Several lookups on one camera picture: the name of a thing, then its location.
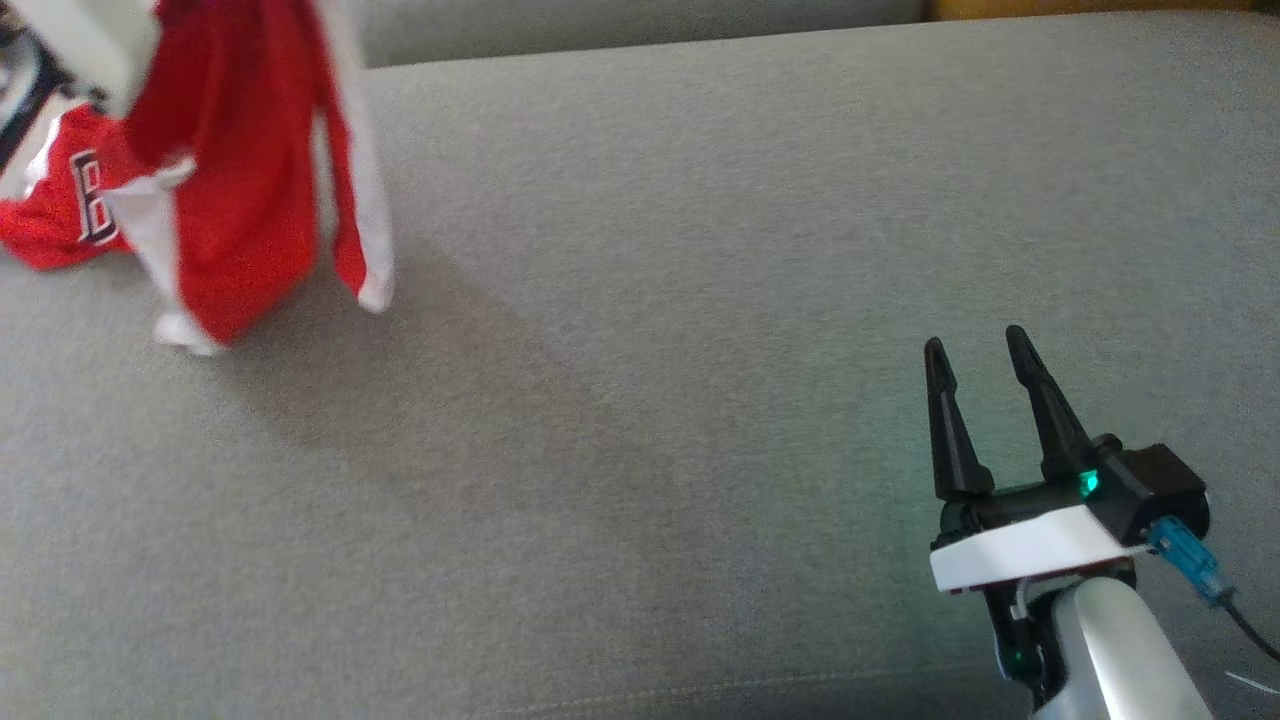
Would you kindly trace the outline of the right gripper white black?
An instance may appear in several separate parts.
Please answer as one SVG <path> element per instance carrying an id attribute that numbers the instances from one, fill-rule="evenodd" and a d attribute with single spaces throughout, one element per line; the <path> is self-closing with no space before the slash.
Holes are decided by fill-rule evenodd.
<path id="1" fill-rule="evenodd" d="M 1027 389 L 1048 483 L 1094 470 L 1093 446 L 1059 383 L 1020 325 L 1005 338 Z M 934 496 L 991 495 L 957 406 L 957 378 L 938 337 L 924 346 Z M 1034 703 L 1148 703 L 1153 698 L 1153 615 L 1137 591 L 1146 544 L 1120 544 L 1080 503 L 988 530 L 969 530 L 946 507 L 951 532 L 936 538 L 931 571 L 940 592 L 979 594 L 1001 675 Z"/>

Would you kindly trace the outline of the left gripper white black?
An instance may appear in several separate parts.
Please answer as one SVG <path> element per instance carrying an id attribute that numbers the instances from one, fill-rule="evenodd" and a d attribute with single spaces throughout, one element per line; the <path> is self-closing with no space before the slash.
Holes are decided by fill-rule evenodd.
<path id="1" fill-rule="evenodd" d="M 110 117 L 129 114 L 163 29 L 148 1 L 8 1 L 72 83 Z"/>

